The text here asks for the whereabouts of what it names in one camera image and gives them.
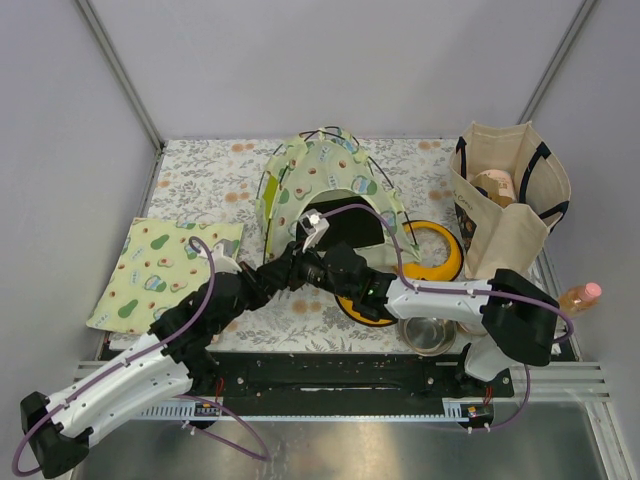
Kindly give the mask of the green avocado pet tent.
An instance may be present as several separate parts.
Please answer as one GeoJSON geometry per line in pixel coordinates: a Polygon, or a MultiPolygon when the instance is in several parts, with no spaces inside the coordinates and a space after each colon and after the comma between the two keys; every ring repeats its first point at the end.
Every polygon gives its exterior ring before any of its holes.
{"type": "Polygon", "coordinates": [[[298,219],[315,210],[326,213],[346,205],[368,206],[385,220],[356,208],[331,216],[317,248],[324,252],[342,241],[374,267],[392,266],[393,233],[405,263],[420,262],[418,242],[405,206],[386,173],[360,142],[339,127],[307,131],[281,143],[267,162],[256,195],[263,237],[263,260],[280,256],[305,232],[298,219]]]}

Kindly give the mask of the floral table mat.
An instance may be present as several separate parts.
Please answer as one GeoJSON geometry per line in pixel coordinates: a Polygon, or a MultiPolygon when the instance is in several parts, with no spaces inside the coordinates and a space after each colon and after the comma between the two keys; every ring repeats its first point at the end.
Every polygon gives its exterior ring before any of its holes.
{"type": "MultiPolygon", "coordinates": [[[[459,232],[449,176],[452,139],[363,139],[384,186],[394,186],[413,220],[459,232]]],[[[151,218],[241,223],[238,257],[263,259],[255,199],[276,140],[172,140],[146,210],[151,218]]],[[[234,320],[212,349],[237,352],[407,353],[394,327],[365,327],[348,319],[334,297],[305,286],[276,296],[234,320]]]]}

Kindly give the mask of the yellow double bowl stand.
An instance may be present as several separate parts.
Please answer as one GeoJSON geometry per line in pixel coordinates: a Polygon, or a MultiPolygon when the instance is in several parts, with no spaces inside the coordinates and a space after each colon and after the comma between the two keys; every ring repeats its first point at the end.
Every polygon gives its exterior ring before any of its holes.
{"type": "Polygon", "coordinates": [[[405,275],[410,279],[453,281],[463,267],[463,252],[457,238],[444,226],[427,220],[410,220],[404,224],[407,233],[416,233],[420,241],[421,261],[406,263],[405,275]]]}

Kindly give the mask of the steel pet bowl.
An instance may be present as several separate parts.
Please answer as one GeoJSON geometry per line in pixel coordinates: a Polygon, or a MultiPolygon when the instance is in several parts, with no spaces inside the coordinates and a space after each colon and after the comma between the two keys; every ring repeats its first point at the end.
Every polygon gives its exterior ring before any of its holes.
{"type": "Polygon", "coordinates": [[[487,330],[481,323],[459,322],[458,327],[473,336],[485,336],[487,334],[487,330]]]}
{"type": "Polygon", "coordinates": [[[397,324],[402,341],[418,355],[434,357],[453,346],[457,331],[453,321],[434,317],[414,317],[397,324]]]}

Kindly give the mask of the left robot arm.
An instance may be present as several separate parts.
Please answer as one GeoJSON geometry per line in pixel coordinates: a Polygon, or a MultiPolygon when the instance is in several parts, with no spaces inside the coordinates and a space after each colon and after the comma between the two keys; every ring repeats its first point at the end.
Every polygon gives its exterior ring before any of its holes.
{"type": "Polygon", "coordinates": [[[232,272],[212,271],[208,281],[164,311],[147,333],[84,379],[20,402],[24,437],[35,472],[54,479],[81,463],[103,437],[159,401],[216,386],[207,347],[234,319],[269,303],[288,286],[269,265],[246,263],[232,272]]]}

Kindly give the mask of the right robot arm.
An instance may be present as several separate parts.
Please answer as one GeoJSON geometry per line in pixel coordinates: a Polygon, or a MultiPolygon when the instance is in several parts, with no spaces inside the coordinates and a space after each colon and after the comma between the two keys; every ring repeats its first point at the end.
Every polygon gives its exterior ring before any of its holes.
{"type": "Polygon", "coordinates": [[[269,293],[306,284],[329,292],[349,302],[364,322],[434,318],[481,326],[485,335],[469,346],[455,371],[457,388],[469,396],[515,363],[544,367],[551,361],[558,304],[509,269],[497,270],[490,280],[409,280],[402,272],[369,267],[346,243],[324,254],[290,243],[258,275],[269,293]]]}

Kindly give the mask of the beige canvas tote bag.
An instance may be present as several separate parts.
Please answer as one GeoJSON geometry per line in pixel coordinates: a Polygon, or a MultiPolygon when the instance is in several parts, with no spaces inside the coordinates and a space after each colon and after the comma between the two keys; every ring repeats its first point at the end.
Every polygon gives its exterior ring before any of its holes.
{"type": "Polygon", "coordinates": [[[569,207],[561,162],[531,123],[472,123],[450,168],[465,275],[488,279],[501,268],[526,274],[569,207]]]}

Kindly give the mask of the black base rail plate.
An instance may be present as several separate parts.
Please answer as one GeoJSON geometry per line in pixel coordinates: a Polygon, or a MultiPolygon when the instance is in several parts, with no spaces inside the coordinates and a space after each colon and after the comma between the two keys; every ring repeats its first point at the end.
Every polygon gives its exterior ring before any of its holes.
{"type": "Polygon", "coordinates": [[[427,416],[447,398],[511,399],[508,371],[489,383],[463,374],[453,356],[215,352],[195,394],[241,416],[427,416]]]}

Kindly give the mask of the pink cap plastic bottle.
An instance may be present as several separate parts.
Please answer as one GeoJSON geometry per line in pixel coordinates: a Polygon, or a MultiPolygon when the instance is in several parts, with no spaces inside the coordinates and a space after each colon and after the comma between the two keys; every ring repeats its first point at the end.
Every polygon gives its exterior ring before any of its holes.
{"type": "Polygon", "coordinates": [[[573,319],[597,305],[602,293],[602,287],[595,282],[572,287],[558,297],[559,309],[573,319]]]}

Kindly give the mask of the avocado print cushion mat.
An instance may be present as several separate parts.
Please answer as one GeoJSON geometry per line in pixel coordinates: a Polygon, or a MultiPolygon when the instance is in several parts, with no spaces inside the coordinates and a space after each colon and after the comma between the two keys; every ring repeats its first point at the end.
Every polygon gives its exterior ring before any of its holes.
{"type": "Polygon", "coordinates": [[[90,328],[140,335],[188,293],[209,280],[209,266],[193,250],[196,236],[212,248],[228,241],[237,255],[241,223],[196,223],[136,218],[104,293],[90,314],[90,328]]]}

